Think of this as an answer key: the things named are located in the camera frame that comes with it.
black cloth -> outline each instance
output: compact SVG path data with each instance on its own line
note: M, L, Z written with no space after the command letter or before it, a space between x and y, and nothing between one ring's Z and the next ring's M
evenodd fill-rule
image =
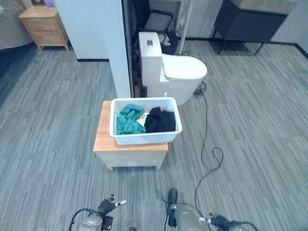
M159 107L152 108L144 126L145 133L175 131L174 112L161 111Z

white plastic basket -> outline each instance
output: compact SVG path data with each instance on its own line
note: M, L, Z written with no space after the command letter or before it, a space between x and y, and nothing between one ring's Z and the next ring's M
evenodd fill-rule
M145 114L149 114L150 110L154 107L160 107L161 110L174 112L175 131L117 135L116 118L122 109L130 103L142 107L145 110ZM115 99L111 101L109 134L115 138L119 145L171 142L181 131L182 124L177 103L175 102L175 99L171 97L127 98Z

black cable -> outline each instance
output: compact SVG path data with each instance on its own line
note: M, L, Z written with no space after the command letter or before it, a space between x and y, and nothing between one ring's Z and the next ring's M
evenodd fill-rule
M90 209L90 208L82 208L82 209L78 210L78 211L73 215L72 221L71 221L71 223L70 223L70 225L69 225L69 229L68 229L69 231L72 231L72 225L75 223L74 220L75 220L75 217L77 216L77 214L80 213L80 212L83 212L83 211L87 211L87 212L89 212L89 213L97 213L97 214L99 214L96 210Z
M167 220L168 220L168 216L169 216L167 204L170 204L170 203L165 201L165 200L164 200L164 202L165 202L165 206L166 206L166 220L165 220L165 225L164 225L164 231L166 231L166 224L167 224Z
M211 173L215 172L216 170L218 170L220 167L221 167L221 164L222 164L222 161L223 161L223 151L221 148L219 147L214 147L212 149L212 155L214 156L215 160L217 161L217 166L214 167L214 168L209 168L206 164L205 164L205 161L204 161L204 158L203 158L203 150L204 150L204 147L205 147L205 140L206 140L206 137L207 137L207 101L206 101L206 97L205 97L205 92L206 92L206 89L207 89L207 85L206 83L204 83L203 81L200 83L199 87L194 91L193 95L195 98L199 98L201 96L203 96L204 98L204 101L205 101L205 136L204 136L204 140L203 140L203 145L202 145L202 150L201 150L201 160L202 160L202 164L204 165L204 167L209 171L207 172L198 182L197 184L197 187L194 191L194 205L195 205L195 208L196 210L198 211L198 213L202 216L203 214L201 213L201 211L199 210L198 208L198 205L197 205L197 191L198 191L198 188L201 184L201 182ZM221 158L218 159L218 157L216 156L215 154L215 150L219 150L219 152L221 153Z

wooden cabinet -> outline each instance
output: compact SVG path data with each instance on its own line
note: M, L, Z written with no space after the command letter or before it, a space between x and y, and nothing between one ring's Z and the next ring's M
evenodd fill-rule
M64 46L69 51L68 36L56 8L30 6L19 18L40 50L44 46Z
M110 107L111 101L103 102L94 152L109 169L136 166L160 168L168 151L168 143L118 145L116 140L109 135Z

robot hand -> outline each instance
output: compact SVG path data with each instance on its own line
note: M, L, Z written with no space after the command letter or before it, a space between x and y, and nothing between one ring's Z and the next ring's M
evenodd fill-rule
M114 210L117 206L126 204L126 201L120 201L117 203L112 203L112 201L114 201L114 194L110 194L108 198L105 198L97 210L105 216Z

